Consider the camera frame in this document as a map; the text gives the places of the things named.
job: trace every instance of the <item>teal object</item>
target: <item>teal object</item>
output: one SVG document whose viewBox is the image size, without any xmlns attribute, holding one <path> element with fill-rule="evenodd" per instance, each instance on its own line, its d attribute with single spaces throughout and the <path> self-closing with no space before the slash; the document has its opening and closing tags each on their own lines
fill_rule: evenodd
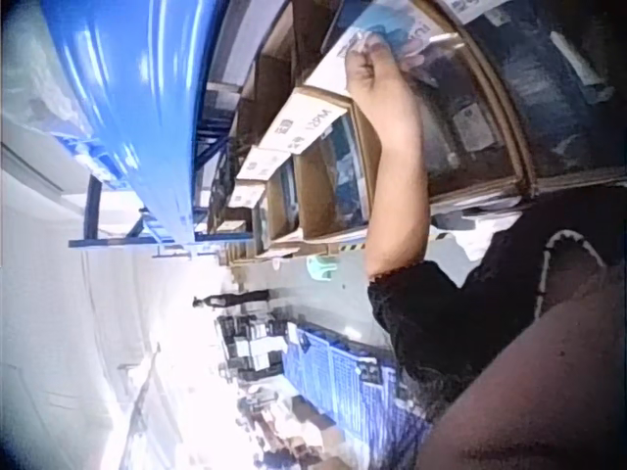
<svg viewBox="0 0 627 470">
<path fill-rule="evenodd" d="M 334 259 L 323 258 L 319 255 L 307 257 L 307 271 L 314 281 L 331 280 L 333 271 L 337 271 L 337 262 Z"/>
</svg>

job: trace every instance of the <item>warehouse floor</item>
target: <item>warehouse floor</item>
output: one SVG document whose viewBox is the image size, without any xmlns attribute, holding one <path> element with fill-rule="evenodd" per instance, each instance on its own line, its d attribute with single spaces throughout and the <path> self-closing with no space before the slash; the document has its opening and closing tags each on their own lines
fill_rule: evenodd
<svg viewBox="0 0 627 470">
<path fill-rule="evenodd" d="M 431 242 L 427 258 L 437 261 L 457 284 L 476 265 L 453 238 Z M 355 341 L 389 347 L 386 333 L 372 317 L 363 251 L 343 252 L 330 282 L 312 280 L 305 262 L 304 258 L 284 259 L 275 270 L 272 262 L 267 261 L 238 267 L 234 274 L 244 290 L 272 290 L 274 299 L 270 306 L 274 308 L 345 333 Z"/>
</svg>

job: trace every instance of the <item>black sleeve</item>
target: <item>black sleeve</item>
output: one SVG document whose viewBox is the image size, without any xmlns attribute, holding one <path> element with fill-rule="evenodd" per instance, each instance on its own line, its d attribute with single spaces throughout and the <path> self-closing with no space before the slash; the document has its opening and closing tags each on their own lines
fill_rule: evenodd
<svg viewBox="0 0 627 470">
<path fill-rule="evenodd" d="M 368 287 L 374 317 L 390 334 L 400 366 L 423 388 L 423 408 L 448 405 L 476 373 L 467 361 L 461 294 L 431 261 L 394 271 Z"/>
</svg>

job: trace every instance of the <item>hand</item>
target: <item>hand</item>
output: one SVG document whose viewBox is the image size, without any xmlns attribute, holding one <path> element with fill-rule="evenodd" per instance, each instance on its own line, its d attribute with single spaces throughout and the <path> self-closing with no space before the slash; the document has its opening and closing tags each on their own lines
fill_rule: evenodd
<svg viewBox="0 0 627 470">
<path fill-rule="evenodd" d="M 418 65 L 420 60 L 421 56 L 410 56 L 403 68 Z M 371 34 L 362 52 L 355 48 L 349 51 L 346 75 L 349 93 L 374 127 L 383 148 L 420 148 L 422 121 L 416 97 L 381 36 Z"/>
</svg>

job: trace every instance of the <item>skin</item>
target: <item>skin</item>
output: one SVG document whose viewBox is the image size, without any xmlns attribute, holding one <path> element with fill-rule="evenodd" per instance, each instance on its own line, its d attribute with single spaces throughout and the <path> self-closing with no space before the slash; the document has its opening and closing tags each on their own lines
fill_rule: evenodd
<svg viewBox="0 0 627 470">
<path fill-rule="evenodd" d="M 346 69 L 382 144 L 365 248 L 372 279 L 424 257 L 421 121 L 381 38 L 350 52 Z M 625 426 L 625 287 L 615 268 L 525 330 L 444 414 L 417 468 L 611 468 Z"/>
</svg>

